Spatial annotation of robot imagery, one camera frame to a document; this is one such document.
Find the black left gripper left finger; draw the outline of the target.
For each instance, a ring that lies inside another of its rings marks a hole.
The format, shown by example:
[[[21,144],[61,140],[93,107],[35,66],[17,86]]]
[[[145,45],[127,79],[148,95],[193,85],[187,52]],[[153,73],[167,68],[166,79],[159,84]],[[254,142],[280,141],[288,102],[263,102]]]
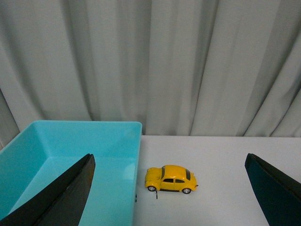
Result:
[[[2,226],[77,226],[90,193],[95,158],[87,154],[25,204],[4,217]]]

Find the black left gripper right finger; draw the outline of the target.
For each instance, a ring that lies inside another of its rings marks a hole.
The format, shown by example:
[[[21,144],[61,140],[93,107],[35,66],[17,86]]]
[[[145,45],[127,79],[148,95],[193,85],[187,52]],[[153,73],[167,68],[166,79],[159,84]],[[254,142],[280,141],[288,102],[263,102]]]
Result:
[[[249,153],[245,161],[253,192],[270,226],[301,224],[301,184]]]

